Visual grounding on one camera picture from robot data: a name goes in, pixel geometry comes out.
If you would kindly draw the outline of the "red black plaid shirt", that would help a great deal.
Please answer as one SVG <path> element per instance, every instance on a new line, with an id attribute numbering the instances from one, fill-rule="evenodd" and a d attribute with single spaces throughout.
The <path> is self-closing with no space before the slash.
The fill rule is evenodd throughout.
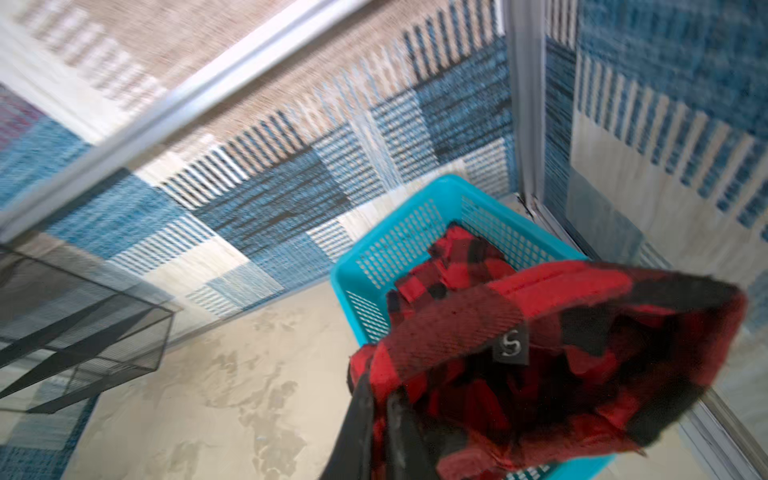
<path id="1" fill-rule="evenodd" d="M 668 270 L 518 271 L 457 223 L 428 253 L 387 293 L 389 334 L 348 367 L 372 401 L 375 479 L 394 474 L 395 404 L 440 479 L 639 452 L 711 387 L 748 305 L 736 285 Z"/>

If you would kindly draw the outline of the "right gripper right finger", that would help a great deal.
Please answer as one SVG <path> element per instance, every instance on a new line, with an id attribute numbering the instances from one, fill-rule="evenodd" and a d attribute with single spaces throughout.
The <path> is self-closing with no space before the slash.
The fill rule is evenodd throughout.
<path id="1" fill-rule="evenodd" d="M 418 418 L 404 389 L 387 399 L 386 478 L 392 480 L 438 480 L 429 457 Z"/>

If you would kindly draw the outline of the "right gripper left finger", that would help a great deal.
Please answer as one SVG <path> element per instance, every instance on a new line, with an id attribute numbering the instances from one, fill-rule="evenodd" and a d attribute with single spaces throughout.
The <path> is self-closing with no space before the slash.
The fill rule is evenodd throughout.
<path id="1" fill-rule="evenodd" d="M 372 443 L 375 398 L 369 375 L 363 374 L 354 389 L 321 480 L 369 480 L 372 475 Z"/>

